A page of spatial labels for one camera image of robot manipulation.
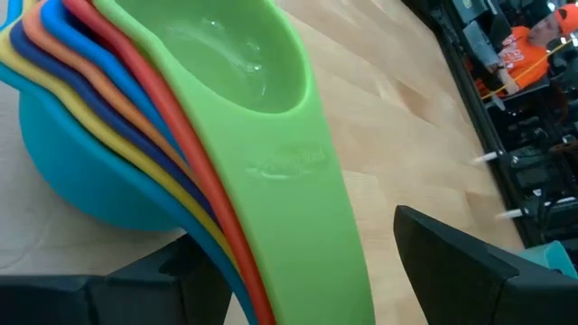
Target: person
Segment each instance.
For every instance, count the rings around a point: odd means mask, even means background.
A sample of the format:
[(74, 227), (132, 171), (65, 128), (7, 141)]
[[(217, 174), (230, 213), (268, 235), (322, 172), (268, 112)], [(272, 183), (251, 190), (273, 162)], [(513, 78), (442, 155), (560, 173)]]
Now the person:
[[(576, 4), (563, 5), (555, 9), (546, 18), (537, 23), (532, 29), (525, 26), (515, 26), (512, 34), (504, 40), (503, 49), (499, 53), (501, 62), (487, 67), (494, 73), (504, 90), (498, 96), (512, 95), (540, 80), (548, 72), (546, 46), (549, 42), (568, 36), (578, 29), (578, 6)], [(482, 96), (490, 90), (476, 80), (478, 91)]]

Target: wooden table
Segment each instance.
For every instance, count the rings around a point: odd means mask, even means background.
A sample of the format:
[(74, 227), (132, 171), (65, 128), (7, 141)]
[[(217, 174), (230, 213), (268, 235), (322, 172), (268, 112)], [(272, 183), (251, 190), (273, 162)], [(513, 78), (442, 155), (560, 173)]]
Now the wooden table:
[[(312, 57), (378, 324), (425, 324), (393, 238), (397, 204), (522, 247), (510, 221), (494, 220), (503, 207), (488, 169), (468, 164), (482, 150), (437, 41), (399, 0), (278, 3)], [(119, 230), (63, 202), (23, 147), (16, 92), (0, 95), (0, 274), (107, 274), (179, 235)], [(232, 308), (228, 323), (244, 323)]]

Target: black object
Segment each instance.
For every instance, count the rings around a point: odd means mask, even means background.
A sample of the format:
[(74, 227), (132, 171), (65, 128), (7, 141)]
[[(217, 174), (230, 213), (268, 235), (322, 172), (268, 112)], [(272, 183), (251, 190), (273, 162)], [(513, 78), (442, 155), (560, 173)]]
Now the black object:
[(3, 325), (222, 325), (231, 291), (189, 237), (107, 276), (0, 276)]
[(488, 37), (496, 49), (501, 49), (502, 42), (512, 34), (512, 27), (496, 0), (487, 0), (491, 12), (491, 24)]
[(578, 323), (578, 281), (399, 206), (397, 249), (431, 325)]
[(501, 0), (500, 6), (512, 26), (531, 28), (552, 13), (548, 3), (560, 6), (565, 0)]

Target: orange shirt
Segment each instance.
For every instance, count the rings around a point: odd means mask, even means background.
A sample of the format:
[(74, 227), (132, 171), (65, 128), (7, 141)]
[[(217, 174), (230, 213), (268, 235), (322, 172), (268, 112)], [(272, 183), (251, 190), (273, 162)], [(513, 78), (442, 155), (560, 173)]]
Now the orange shirt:
[[(527, 40), (529, 33), (530, 30), (527, 27), (514, 27), (512, 28), (512, 34), (502, 43), (504, 49), (499, 53), (499, 57), (513, 79), (516, 79), (516, 77), (547, 55), (545, 47), (530, 44)], [(548, 60), (542, 60), (532, 70), (517, 79), (516, 83), (520, 89), (526, 88), (540, 80), (547, 72)], [(488, 89), (481, 83), (481, 80), (476, 80), (476, 84), (482, 96), (489, 93)]]

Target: black plastic piece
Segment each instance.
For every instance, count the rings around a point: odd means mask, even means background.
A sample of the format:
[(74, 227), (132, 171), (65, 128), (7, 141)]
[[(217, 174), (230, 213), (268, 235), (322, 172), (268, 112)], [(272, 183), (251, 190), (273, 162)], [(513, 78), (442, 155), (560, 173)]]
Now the black plastic piece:
[(189, 237), (107, 276), (0, 276), (3, 325), (222, 325), (231, 291)]
[(431, 325), (578, 323), (578, 281), (397, 207), (397, 249)]

